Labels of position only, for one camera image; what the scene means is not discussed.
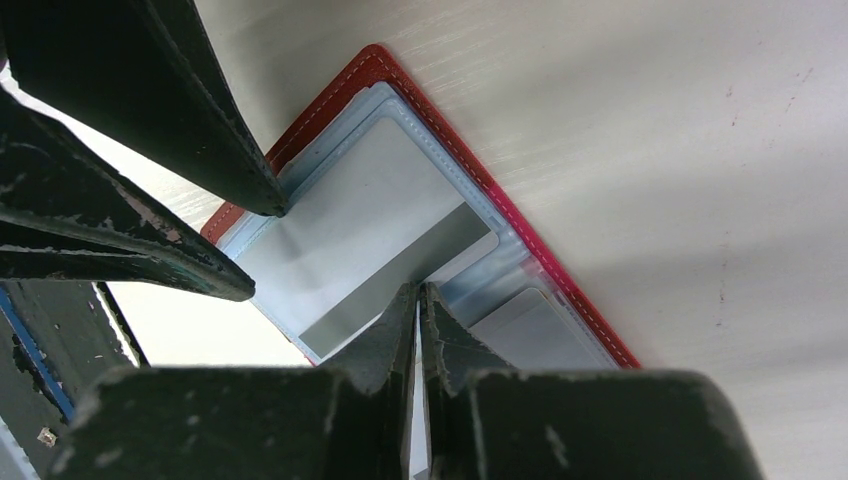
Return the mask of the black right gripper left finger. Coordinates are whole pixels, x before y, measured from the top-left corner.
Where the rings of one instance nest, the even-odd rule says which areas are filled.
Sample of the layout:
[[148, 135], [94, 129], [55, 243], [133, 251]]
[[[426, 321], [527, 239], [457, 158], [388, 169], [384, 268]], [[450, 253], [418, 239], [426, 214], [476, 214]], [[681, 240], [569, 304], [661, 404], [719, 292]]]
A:
[[52, 479], [405, 479], [418, 289], [318, 366], [121, 368], [77, 408]]

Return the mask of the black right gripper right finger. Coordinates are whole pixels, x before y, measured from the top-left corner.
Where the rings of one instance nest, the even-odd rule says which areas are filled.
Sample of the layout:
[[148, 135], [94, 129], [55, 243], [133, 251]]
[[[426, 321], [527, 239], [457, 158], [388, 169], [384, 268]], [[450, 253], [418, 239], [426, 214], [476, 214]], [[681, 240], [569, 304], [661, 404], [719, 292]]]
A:
[[433, 479], [759, 479], [728, 398], [693, 371], [522, 370], [419, 291]]

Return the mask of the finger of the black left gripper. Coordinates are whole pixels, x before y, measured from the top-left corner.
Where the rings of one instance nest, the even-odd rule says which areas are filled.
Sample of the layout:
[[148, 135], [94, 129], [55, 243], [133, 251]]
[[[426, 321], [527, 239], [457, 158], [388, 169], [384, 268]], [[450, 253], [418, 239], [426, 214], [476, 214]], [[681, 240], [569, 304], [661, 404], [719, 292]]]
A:
[[287, 197], [232, 96], [191, 1], [5, 1], [27, 94], [250, 212]]
[[146, 282], [231, 301], [254, 280], [57, 120], [1, 94], [1, 278]]

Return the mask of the red leather card holder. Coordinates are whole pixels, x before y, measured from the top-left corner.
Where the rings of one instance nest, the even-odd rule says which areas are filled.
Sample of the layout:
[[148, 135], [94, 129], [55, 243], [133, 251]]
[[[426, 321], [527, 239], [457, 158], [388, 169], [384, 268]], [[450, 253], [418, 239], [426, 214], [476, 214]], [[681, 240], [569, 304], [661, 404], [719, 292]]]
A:
[[203, 236], [256, 283], [253, 305], [313, 364], [406, 282], [528, 369], [637, 359], [504, 190], [379, 44], [364, 47], [267, 155], [283, 217], [223, 204]]

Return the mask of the white card dark stripe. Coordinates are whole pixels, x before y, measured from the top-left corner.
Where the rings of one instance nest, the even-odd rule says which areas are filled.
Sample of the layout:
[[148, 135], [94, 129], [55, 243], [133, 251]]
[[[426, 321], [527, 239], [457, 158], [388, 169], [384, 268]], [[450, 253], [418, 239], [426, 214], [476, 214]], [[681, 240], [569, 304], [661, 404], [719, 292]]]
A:
[[598, 369], [586, 342], [536, 288], [528, 288], [470, 327], [495, 353], [520, 369]]

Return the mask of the white card black stripe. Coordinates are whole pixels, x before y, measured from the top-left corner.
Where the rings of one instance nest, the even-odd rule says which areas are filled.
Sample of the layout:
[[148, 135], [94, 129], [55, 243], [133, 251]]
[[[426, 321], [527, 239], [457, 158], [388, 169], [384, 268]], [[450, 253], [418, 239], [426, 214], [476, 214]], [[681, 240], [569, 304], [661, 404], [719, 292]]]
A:
[[380, 117], [300, 188], [284, 217], [246, 217], [226, 252], [255, 280], [255, 305], [317, 363], [402, 284], [444, 282], [496, 245], [422, 148]]

